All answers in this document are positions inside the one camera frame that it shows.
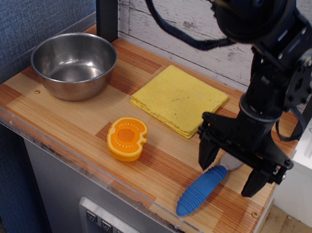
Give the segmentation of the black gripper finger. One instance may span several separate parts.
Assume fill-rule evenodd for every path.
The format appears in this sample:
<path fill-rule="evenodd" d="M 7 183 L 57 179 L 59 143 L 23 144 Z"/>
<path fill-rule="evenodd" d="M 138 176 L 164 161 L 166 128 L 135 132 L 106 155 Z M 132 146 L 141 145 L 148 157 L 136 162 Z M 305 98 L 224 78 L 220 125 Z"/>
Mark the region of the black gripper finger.
<path fill-rule="evenodd" d="M 203 170 L 206 170 L 216 159 L 220 151 L 220 145 L 211 137 L 201 136 L 199 145 L 198 164 Z"/>
<path fill-rule="evenodd" d="M 268 173 L 253 169 L 242 189 L 241 195 L 247 198 L 253 197 L 266 185 L 268 179 Z"/>

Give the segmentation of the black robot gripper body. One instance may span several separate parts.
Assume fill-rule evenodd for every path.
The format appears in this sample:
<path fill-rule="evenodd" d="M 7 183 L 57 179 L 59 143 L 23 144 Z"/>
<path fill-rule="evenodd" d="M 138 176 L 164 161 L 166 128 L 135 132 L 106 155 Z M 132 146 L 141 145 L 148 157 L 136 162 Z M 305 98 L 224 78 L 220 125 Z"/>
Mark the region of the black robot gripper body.
<path fill-rule="evenodd" d="M 246 101 L 240 101 L 240 111 L 236 118 L 215 113 L 202 114 L 203 123 L 198 129 L 203 136 L 216 140 L 233 157 L 252 169 L 269 174 L 269 183 L 280 184 L 293 162 L 274 143 L 272 128 L 279 122 L 282 111 L 257 112 Z"/>

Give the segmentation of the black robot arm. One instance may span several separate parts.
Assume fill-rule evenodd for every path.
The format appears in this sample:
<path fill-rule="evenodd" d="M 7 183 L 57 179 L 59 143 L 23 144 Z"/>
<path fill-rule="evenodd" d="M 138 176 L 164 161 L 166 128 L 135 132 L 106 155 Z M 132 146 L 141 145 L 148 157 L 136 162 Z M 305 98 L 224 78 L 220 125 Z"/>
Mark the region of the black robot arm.
<path fill-rule="evenodd" d="M 254 58 L 237 117 L 203 113 L 198 161 L 206 168 L 223 149 L 249 165 L 241 193 L 253 197 L 267 183 L 281 183 L 293 167 L 271 132 L 284 112 L 306 126 L 297 108 L 312 94 L 312 26 L 295 0 L 212 1 L 220 30 L 234 43 L 251 44 Z"/>

